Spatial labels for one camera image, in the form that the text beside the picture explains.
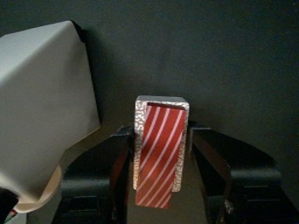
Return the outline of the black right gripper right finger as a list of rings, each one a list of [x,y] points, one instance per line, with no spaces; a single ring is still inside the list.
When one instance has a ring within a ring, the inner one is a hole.
[[[299,224],[281,189],[276,161],[255,146],[197,122],[188,123],[189,151],[200,173],[209,224]]]

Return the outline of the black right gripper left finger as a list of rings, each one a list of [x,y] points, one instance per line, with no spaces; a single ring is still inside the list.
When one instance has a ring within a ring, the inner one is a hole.
[[[133,126],[121,127],[68,165],[50,224],[126,224]]]

